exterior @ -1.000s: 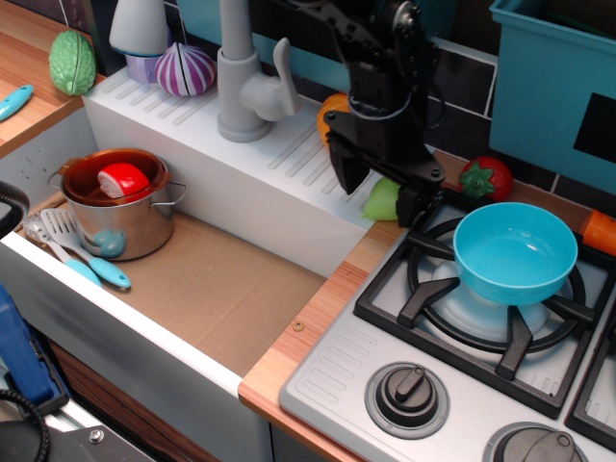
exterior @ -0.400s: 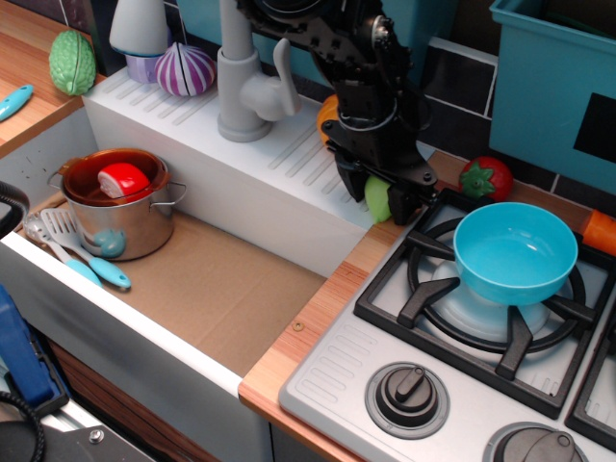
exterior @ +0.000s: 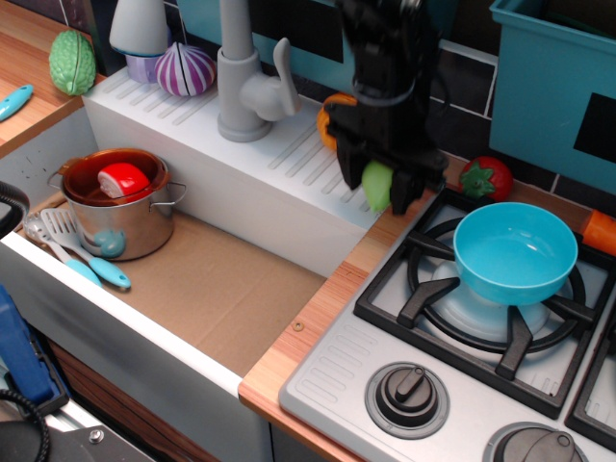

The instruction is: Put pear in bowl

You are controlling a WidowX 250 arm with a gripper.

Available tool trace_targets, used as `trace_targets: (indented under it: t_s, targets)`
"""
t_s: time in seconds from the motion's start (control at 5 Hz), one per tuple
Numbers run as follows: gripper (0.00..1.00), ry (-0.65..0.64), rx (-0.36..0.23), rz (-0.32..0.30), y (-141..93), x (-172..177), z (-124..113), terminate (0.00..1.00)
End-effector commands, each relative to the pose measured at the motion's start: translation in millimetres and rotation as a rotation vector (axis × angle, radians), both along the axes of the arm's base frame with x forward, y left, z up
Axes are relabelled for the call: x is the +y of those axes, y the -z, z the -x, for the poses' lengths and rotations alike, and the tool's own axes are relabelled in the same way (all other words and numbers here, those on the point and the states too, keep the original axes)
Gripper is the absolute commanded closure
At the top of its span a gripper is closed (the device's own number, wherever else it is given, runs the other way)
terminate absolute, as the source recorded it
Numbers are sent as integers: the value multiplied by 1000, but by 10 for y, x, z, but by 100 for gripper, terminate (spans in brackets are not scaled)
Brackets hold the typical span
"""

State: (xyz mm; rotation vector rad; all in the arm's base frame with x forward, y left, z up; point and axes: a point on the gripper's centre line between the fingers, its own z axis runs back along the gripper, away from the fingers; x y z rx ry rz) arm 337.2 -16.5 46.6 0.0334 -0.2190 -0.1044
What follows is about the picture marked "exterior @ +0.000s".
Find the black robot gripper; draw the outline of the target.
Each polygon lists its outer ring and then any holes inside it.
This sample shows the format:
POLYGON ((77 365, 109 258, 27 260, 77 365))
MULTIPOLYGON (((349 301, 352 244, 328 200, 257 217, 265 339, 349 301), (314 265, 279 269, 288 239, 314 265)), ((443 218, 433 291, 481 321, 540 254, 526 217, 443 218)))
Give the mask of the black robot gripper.
POLYGON ((422 197, 425 181, 442 181, 449 166, 425 129, 425 118, 412 100, 389 107, 359 101, 329 100, 327 134, 337 144, 343 179, 351 190, 362 182, 364 169, 377 161, 394 171, 390 201, 394 215, 404 215, 422 197))

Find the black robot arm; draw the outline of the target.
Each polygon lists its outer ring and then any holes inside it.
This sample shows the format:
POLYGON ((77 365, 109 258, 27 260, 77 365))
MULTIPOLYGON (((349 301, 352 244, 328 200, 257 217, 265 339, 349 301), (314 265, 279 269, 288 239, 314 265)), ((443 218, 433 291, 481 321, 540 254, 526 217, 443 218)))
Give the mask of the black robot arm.
POLYGON ((354 59, 356 101, 325 103, 326 133, 336 142, 351 189, 362 186, 370 165, 390 169, 389 205, 403 215, 425 189, 445 185, 449 162, 426 130, 440 34, 424 1, 339 1, 336 6, 354 59))

